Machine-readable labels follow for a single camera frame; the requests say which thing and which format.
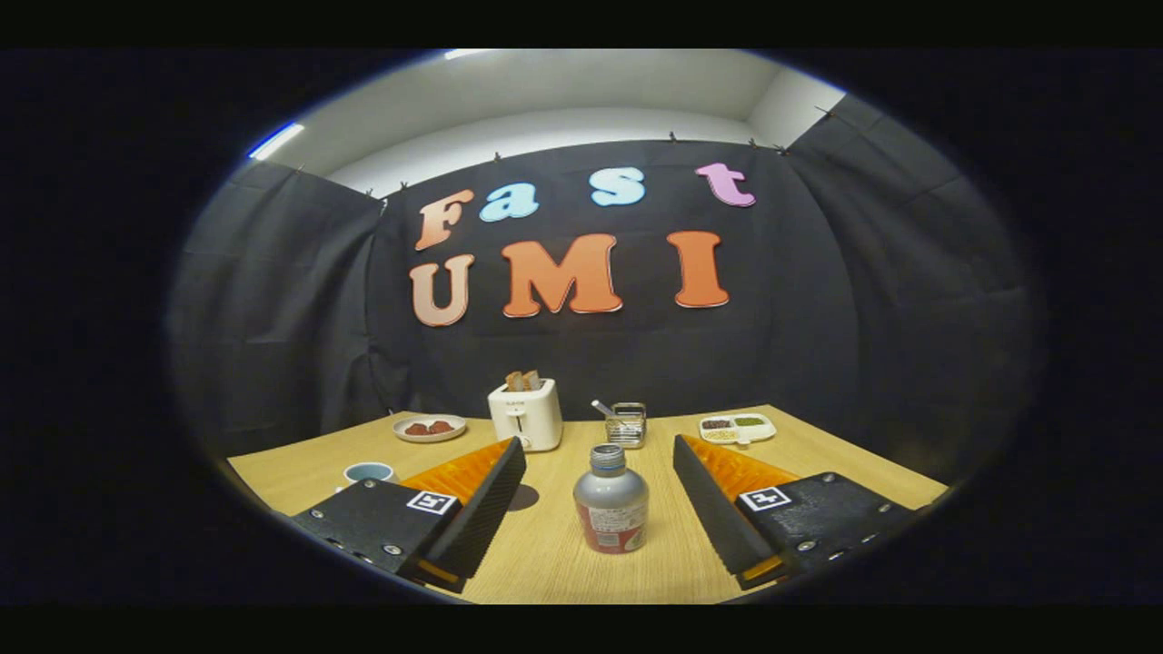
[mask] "ceiling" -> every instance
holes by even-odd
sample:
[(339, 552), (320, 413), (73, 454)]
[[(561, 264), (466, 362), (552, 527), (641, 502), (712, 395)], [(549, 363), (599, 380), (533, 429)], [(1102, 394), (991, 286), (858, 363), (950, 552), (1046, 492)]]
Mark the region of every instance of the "ceiling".
[(328, 176), (398, 143), (481, 120), (586, 107), (747, 121), (783, 66), (740, 50), (442, 52), (294, 119), (306, 129), (267, 161)]

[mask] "blue letter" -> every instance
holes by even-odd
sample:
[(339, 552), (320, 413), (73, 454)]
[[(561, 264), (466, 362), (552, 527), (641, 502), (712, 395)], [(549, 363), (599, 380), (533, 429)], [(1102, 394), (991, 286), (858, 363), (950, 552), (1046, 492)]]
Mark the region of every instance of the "blue letter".
[(488, 204), (480, 209), (480, 220), (497, 222), (506, 218), (525, 218), (537, 211), (540, 206), (533, 201), (533, 196), (536, 192), (537, 189), (533, 184), (519, 183), (501, 186), (488, 194)]
[(599, 207), (633, 205), (647, 194), (645, 186), (638, 184), (643, 179), (636, 168), (606, 168), (590, 176), (590, 185), (598, 189), (590, 197)]

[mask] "ceiling light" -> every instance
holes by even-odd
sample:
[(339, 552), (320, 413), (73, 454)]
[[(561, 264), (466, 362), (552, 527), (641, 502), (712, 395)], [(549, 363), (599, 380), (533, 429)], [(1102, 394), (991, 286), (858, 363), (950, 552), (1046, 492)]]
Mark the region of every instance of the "ceiling light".
[(490, 50), (495, 50), (497, 48), (457, 48), (456, 50), (449, 50), (444, 52), (445, 59), (455, 59), (457, 57), (463, 57), (465, 55), (476, 55), (477, 52), (487, 52)]
[(281, 148), (284, 143), (294, 138), (294, 136), (300, 131), (302, 131), (302, 126), (298, 122), (292, 122), (280, 129), (278, 134), (267, 138), (262, 145), (255, 148), (255, 151), (250, 152), (248, 156), (252, 159), (263, 161), (273, 155), (274, 150)]

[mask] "orange letter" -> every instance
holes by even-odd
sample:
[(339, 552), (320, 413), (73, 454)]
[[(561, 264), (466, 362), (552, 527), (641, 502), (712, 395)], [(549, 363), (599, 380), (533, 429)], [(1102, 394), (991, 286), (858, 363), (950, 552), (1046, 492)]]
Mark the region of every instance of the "orange letter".
[(512, 293), (502, 312), (508, 318), (533, 318), (541, 305), (533, 300), (533, 286), (549, 311), (557, 313), (565, 304), (570, 286), (577, 282), (577, 293), (570, 301), (576, 313), (609, 313), (622, 308), (622, 299), (614, 294), (609, 278), (609, 250), (618, 241), (609, 234), (578, 236), (562, 264), (536, 241), (513, 243), (501, 250), (512, 265)]
[(448, 327), (464, 315), (469, 308), (469, 266), (473, 260), (472, 255), (461, 255), (444, 262), (444, 268), (452, 273), (449, 282), (452, 299), (444, 308), (436, 308), (433, 301), (433, 276), (440, 266), (426, 263), (412, 269), (408, 273), (412, 277), (412, 310), (421, 322), (429, 327)]
[(709, 232), (676, 232), (666, 242), (678, 248), (678, 265), (683, 271), (683, 290), (675, 296), (678, 306), (706, 308), (727, 304), (730, 296), (719, 287), (715, 269), (718, 234)]
[(465, 189), (420, 209), (420, 215), (424, 216), (424, 227), (420, 232), (420, 240), (416, 241), (416, 251), (447, 241), (451, 232), (444, 229), (444, 223), (456, 225), (461, 220), (461, 204), (471, 201), (472, 191)]

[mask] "white wall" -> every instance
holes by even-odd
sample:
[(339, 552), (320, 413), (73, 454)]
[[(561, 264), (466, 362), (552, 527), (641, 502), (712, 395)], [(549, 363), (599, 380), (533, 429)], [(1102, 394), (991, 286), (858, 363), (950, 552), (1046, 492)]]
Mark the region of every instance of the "white wall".
[(436, 131), (349, 164), (328, 179), (376, 197), (440, 175), (538, 150), (609, 141), (669, 138), (747, 143), (763, 136), (751, 126), (700, 114), (655, 109), (591, 108), (535, 112)]
[(791, 148), (823, 116), (820, 109), (832, 109), (843, 97), (840, 88), (785, 66), (776, 73), (747, 122), (763, 135), (756, 138), (761, 145)]

